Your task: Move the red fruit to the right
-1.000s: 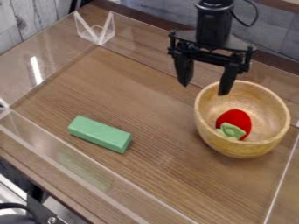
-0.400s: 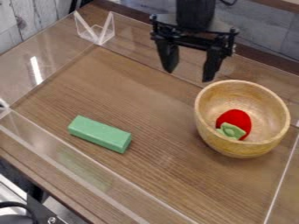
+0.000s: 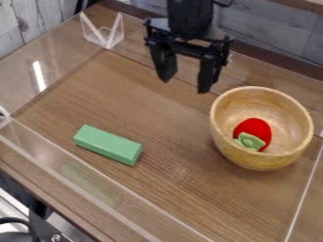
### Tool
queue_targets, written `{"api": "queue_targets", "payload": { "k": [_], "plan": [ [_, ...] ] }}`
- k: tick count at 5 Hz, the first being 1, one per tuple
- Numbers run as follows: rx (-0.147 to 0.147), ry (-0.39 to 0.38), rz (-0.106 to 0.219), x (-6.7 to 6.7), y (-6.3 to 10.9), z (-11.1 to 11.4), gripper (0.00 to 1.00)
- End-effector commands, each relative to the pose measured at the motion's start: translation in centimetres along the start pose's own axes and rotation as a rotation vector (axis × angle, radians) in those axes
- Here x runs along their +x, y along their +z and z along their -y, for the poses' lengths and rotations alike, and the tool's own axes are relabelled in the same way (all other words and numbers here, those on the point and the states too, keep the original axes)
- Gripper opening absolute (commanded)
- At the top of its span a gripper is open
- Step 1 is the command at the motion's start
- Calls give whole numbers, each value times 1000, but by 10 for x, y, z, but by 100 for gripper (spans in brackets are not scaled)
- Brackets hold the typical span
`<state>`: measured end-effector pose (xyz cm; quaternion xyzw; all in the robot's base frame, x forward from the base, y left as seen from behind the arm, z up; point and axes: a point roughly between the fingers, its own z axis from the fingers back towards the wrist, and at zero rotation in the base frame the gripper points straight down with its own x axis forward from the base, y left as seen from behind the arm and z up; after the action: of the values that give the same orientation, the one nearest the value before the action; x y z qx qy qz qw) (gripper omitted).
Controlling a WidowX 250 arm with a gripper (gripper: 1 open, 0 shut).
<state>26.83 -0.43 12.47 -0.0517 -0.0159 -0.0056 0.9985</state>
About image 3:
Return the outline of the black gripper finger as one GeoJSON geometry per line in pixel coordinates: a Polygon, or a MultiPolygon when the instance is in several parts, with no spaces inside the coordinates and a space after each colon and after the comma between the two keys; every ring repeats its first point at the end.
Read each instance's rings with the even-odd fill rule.
{"type": "Polygon", "coordinates": [[[149,55],[156,74],[164,82],[168,82],[177,71],[176,54],[165,43],[149,42],[149,55]]]}
{"type": "Polygon", "coordinates": [[[207,93],[217,82],[220,68],[220,59],[213,55],[205,54],[200,59],[200,70],[197,73],[197,92],[200,94],[207,93]]]}

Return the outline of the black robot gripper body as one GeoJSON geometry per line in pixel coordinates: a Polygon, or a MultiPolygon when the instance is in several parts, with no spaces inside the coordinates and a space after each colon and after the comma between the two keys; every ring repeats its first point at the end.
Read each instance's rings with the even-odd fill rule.
{"type": "Polygon", "coordinates": [[[147,28],[147,47],[149,47],[149,42],[165,43],[175,54],[196,59],[200,59],[205,52],[216,49],[216,57],[220,59],[221,66],[228,64],[233,38],[213,23],[209,23],[195,34],[171,31],[168,18],[148,17],[143,26],[147,28]]]}

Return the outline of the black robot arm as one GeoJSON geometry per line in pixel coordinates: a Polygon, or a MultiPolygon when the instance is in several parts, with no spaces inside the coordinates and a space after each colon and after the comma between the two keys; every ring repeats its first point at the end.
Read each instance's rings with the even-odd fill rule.
{"type": "Polygon", "coordinates": [[[213,5],[228,8],[233,0],[167,0],[165,18],[144,20],[144,38],[156,74],[168,82],[177,72],[176,55],[199,60],[197,92],[207,93],[228,64],[232,37],[213,24],[213,5]]]}

